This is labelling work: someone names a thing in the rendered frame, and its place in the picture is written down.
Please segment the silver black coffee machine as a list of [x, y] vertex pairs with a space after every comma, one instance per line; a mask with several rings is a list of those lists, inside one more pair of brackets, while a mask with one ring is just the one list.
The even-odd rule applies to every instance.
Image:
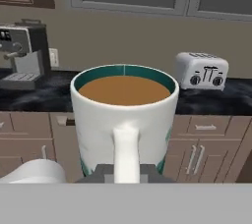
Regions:
[[12, 66], [0, 88], [34, 90], [51, 72], [46, 25], [40, 20], [0, 24], [0, 52]]

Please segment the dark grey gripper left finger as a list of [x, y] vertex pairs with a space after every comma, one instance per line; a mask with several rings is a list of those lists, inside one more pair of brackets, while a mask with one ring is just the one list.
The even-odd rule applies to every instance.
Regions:
[[92, 174], [78, 180], [78, 183], [113, 184], [113, 165], [98, 164]]

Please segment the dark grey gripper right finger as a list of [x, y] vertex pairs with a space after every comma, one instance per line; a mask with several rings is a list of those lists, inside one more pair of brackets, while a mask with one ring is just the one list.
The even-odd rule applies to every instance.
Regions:
[[155, 164], [140, 165], [140, 183], [173, 183], [173, 180], [161, 175]]

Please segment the white round object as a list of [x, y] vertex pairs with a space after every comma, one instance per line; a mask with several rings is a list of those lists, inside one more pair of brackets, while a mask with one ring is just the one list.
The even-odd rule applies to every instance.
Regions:
[[28, 161], [0, 178], [0, 184], [58, 184], [65, 182], [64, 169], [60, 164], [49, 159]]

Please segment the brown drawer front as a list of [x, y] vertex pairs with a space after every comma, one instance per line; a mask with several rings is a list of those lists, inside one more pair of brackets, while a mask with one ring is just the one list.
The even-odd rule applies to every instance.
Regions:
[[192, 116], [187, 133], [202, 136], [223, 136], [229, 116]]
[[69, 119], [74, 119], [74, 114], [71, 112], [51, 112], [51, 128], [52, 133], [57, 138], [74, 137], [76, 135], [75, 125], [74, 126], [59, 126], [56, 120], [57, 116], [67, 116]]
[[0, 138], [50, 139], [49, 115], [45, 112], [0, 112]]

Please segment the white mug with coffee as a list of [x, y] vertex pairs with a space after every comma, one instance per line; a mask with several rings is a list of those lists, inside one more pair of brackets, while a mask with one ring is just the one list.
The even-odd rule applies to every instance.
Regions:
[[[170, 96], [156, 103], [124, 106], [90, 100], [79, 89], [105, 77], [139, 77], [163, 85]], [[138, 183], [140, 166], [163, 171], [178, 101], [179, 85], [171, 75], [129, 64], [104, 65], [82, 71], [70, 82], [80, 161], [91, 175], [97, 165], [112, 164], [116, 183]]]

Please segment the white wall socket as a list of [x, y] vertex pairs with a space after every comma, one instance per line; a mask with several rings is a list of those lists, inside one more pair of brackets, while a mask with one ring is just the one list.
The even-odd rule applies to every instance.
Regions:
[[58, 50], [55, 48], [50, 48], [49, 56], [50, 56], [50, 65], [52, 67], [58, 67], [59, 66]]

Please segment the white toaster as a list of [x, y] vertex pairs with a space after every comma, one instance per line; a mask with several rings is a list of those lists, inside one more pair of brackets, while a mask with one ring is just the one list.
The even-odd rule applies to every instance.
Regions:
[[180, 52], [175, 57], [175, 78], [182, 89], [224, 90], [228, 62], [202, 52]]

